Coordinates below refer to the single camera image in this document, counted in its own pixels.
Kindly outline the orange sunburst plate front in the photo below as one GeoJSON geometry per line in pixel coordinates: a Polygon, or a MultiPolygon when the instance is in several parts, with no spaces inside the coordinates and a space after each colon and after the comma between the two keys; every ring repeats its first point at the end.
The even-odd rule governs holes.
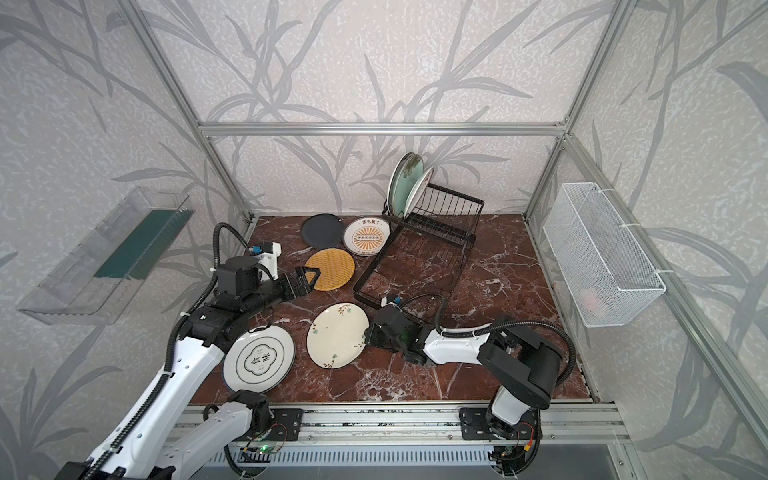
{"type": "Polygon", "coordinates": [[[434,175],[434,167],[430,167],[426,169],[424,173],[421,175],[421,177],[416,181],[406,201],[406,205],[403,213],[404,219],[407,219],[408,216],[415,210],[417,203],[422,198],[433,175],[434,175]]]}

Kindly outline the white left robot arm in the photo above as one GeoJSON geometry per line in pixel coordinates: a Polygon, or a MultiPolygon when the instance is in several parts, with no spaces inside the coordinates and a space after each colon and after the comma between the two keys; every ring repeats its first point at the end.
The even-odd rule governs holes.
{"type": "Polygon", "coordinates": [[[271,431],[274,417],[267,397],[240,389],[191,433],[170,448],[168,435],[209,373],[238,346],[252,317],[311,293],[319,268],[298,267],[279,274],[276,242],[245,246],[223,260],[222,230],[242,241],[226,222],[213,230],[213,274],[206,289],[181,313],[169,336],[165,361],[118,427],[83,462],[68,462],[60,479],[188,479],[217,451],[236,439],[271,431]]]}

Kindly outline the cream floral plate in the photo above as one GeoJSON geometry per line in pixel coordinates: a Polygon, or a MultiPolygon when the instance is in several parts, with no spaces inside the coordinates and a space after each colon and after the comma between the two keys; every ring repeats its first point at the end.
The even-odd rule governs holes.
{"type": "Polygon", "coordinates": [[[364,350],[369,320],[353,303],[338,303],[321,312],[312,322],[306,346],[311,360],[324,369],[340,369],[364,350]]]}

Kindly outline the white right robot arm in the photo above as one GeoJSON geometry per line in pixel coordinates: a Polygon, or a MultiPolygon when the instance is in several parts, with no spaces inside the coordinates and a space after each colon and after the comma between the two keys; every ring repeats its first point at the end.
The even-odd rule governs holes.
{"type": "Polygon", "coordinates": [[[499,389],[482,420],[469,420],[470,410],[461,410],[463,423],[472,428],[463,438],[513,440],[513,446],[494,448],[489,459],[501,476],[517,477],[536,459],[543,438],[541,412],[573,373],[575,344],[555,324],[506,314],[478,327],[447,328],[441,325],[446,307],[438,293],[383,299],[365,331],[365,343],[416,365],[484,367],[499,389]]]}

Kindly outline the mint green flower plate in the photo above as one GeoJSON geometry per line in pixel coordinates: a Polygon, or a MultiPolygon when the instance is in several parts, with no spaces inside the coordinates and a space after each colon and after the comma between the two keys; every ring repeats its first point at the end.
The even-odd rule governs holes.
{"type": "Polygon", "coordinates": [[[409,193],[425,171],[423,158],[416,153],[414,154],[411,163],[401,172],[398,179],[394,202],[395,214],[392,216],[403,216],[409,193]]]}

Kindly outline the green rim lettered plate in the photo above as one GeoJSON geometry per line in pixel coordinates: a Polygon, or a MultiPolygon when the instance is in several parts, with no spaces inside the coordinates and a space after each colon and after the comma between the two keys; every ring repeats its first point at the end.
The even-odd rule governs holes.
{"type": "Polygon", "coordinates": [[[389,186],[388,186],[388,193],[387,193],[387,201],[384,212],[387,215],[394,215],[395,214],[395,191],[396,191],[396,185],[398,182],[398,179],[400,178],[401,172],[411,163],[412,158],[415,156],[413,152],[406,153],[397,163],[391,178],[389,180],[389,186]]]}

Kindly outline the orange woven bamboo plate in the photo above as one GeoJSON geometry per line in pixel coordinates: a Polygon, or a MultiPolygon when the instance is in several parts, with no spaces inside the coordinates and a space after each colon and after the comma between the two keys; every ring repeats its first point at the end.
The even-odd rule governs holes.
{"type": "Polygon", "coordinates": [[[338,248],[321,250],[312,255],[305,263],[307,267],[321,270],[321,276],[315,286],[317,291],[332,291],[347,284],[355,272],[352,256],[338,248]]]}

